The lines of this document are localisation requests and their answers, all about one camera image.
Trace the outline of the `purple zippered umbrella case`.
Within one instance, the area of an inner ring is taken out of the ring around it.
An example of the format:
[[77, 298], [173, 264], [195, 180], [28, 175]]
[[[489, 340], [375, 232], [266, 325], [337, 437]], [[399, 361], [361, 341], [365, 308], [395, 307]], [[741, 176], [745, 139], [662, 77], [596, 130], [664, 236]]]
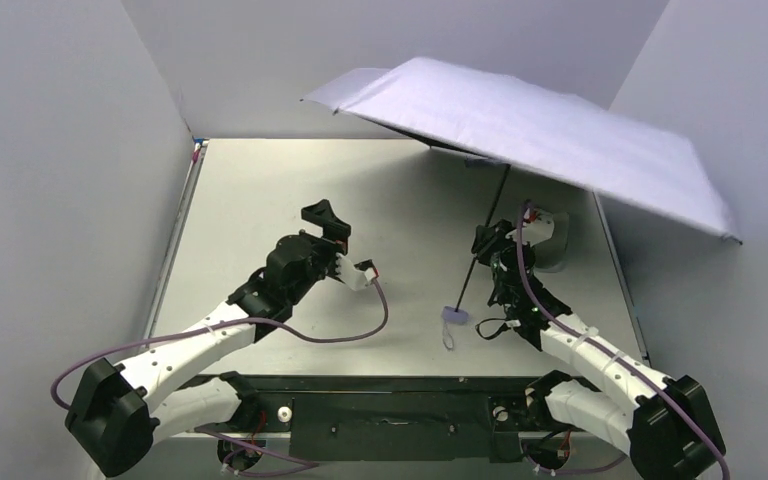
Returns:
[[534, 267], [539, 272], [557, 273], [567, 264], [570, 217], [567, 212], [555, 213], [548, 222], [553, 226], [551, 236], [532, 246], [535, 253]]

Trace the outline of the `purple umbrella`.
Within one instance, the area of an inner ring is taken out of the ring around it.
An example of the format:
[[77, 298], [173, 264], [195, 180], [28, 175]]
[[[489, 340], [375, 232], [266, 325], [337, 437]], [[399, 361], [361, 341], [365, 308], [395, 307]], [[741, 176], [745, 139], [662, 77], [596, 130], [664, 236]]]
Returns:
[[303, 100], [739, 242], [698, 145], [677, 132], [514, 76], [416, 57], [356, 68]]

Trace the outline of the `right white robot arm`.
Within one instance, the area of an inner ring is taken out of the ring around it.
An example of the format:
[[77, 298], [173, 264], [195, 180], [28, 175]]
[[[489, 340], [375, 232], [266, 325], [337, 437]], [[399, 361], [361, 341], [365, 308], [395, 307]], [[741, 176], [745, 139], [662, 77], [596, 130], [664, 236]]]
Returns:
[[504, 313], [498, 331], [516, 333], [573, 371], [553, 370], [526, 388], [527, 418], [596, 436], [643, 479], [695, 479], [714, 465], [729, 478], [726, 446], [703, 386], [634, 359], [552, 295], [535, 275], [537, 231], [535, 220], [500, 220], [477, 226], [471, 246], [491, 272], [488, 303]]

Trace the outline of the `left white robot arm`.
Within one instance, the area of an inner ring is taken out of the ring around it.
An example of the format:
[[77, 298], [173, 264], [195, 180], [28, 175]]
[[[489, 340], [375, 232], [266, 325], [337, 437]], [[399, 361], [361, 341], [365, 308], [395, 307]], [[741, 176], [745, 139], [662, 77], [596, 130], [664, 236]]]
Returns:
[[263, 267], [187, 330], [156, 337], [150, 349], [116, 364], [104, 353], [81, 362], [65, 426], [104, 475], [134, 467], [168, 432], [171, 420], [160, 409], [184, 383], [284, 326], [317, 282], [337, 278], [350, 225], [327, 199], [302, 208], [301, 217], [321, 235], [280, 238]]

